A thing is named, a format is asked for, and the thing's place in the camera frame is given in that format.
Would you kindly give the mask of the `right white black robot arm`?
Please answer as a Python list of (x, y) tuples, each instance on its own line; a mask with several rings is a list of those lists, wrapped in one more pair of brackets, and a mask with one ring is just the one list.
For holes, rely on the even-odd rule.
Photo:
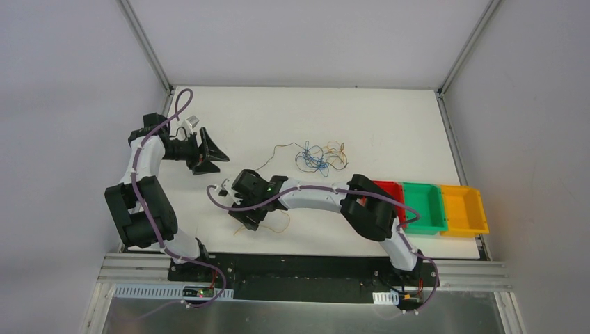
[(275, 175), (265, 180), (254, 170), (244, 169), (234, 180), (224, 180), (219, 196), (231, 197), (229, 214), (249, 230), (258, 229), (269, 212), (316, 209), (344, 217), (361, 237), (381, 245), (394, 268), (396, 279), (412, 285), (422, 277), (422, 252), (409, 242), (399, 209), (419, 212), (382, 189), (368, 177), (355, 174), (346, 182), (310, 183)]

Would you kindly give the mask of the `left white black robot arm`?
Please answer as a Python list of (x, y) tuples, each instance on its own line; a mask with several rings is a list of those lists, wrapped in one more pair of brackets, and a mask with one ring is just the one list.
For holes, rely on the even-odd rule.
[(197, 123), (189, 117), (181, 130), (182, 138), (171, 135), (166, 117), (146, 114), (143, 127), (128, 138), (131, 156), (121, 180), (106, 188), (104, 197), (122, 243), (139, 249), (160, 248), (171, 252), (173, 260), (185, 263), (185, 271), (195, 281), (211, 276), (212, 263), (205, 245), (178, 226), (171, 202), (157, 176), (161, 162), (183, 161), (193, 175), (218, 173), (218, 162), (229, 162), (205, 127), (193, 132)]

